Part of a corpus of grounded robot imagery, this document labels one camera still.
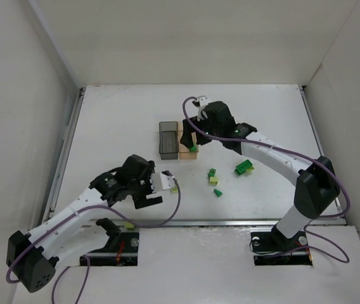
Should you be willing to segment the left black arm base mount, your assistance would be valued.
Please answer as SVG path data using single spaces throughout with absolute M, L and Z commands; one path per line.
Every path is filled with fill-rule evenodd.
M 96 221 L 107 240 L 98 249 L 86 253 L 89 265 L 94 267 L 135 267 L 138 265 L 139 231 L 115 225 L 110 219 Z

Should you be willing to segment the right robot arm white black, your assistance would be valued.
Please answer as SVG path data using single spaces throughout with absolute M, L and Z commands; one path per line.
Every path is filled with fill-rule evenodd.
M 219 141 L 226 149 L 252 158 L 287 179 L 295 188 L 293 205 L 273 226 L 271 241 L 279 251 L 290 246 L 307 224 L 319 218 L 341 189 L 331 161 L 310 158 L 278 146 L 248 123 L 236 123 L 227 104 L 204 96 L 185 100 L 198 110 L 183 120 L 181 144 L 187 148 Z

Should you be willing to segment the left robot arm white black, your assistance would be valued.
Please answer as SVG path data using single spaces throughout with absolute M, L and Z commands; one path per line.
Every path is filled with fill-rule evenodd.
M 65 209 L 42 225 L 23 233 L 14 232 L 8 239 L 6 280 L 22 283 L 35 293 L 51 280 L 61 260 L 56 252 L 76 234 L 96 212 L 111 210 L 119 201 L 131 197 L 137 209 L 163 201 L 160 191 L 174 187 L 170 172 L 156 172 L 153 161 L 138 155 L 129 156 L 120 167 L 95 177 L 87 188 Z

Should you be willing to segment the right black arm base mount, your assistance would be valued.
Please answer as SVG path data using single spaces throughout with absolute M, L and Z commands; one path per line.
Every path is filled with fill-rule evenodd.
M 299 231 L 292 239 L 278 244 L 270 231 L 250 233 L 249 248 L 254 254 L 255 266 L 305 265 L 312 266 L 312 258 L 304 231 Z

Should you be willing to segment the pale yellow-green small lego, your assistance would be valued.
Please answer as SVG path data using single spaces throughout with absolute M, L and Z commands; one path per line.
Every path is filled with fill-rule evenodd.
M 218 184 L 219 180 L 217 177 L 209 177 L 209 184 L 216 186 Z

